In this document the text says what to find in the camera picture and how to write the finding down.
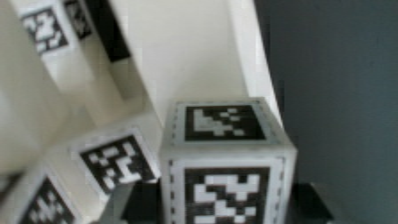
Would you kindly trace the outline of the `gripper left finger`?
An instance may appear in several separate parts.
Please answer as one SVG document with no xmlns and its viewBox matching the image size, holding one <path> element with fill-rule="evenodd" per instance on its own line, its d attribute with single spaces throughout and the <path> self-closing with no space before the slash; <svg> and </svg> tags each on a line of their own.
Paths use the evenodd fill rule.
<svg viewBox="0 0 398 224">
<path fill-rule="evenodd" d="M 163 224 L 158 183 L 137 182 L 114 189 L 96 224 Z"/>
</svg>

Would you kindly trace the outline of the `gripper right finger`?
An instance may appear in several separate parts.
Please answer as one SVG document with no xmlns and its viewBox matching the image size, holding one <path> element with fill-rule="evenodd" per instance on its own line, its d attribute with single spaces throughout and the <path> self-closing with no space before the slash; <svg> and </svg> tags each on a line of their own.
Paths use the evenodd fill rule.
<svg viewBox="0 0 398 224">
<path fill-rule="evenodd" d="M 293 214 L 295 224 L 350 224 L 332 193 L 313 182 L 293 186 Z"/>
</svg>

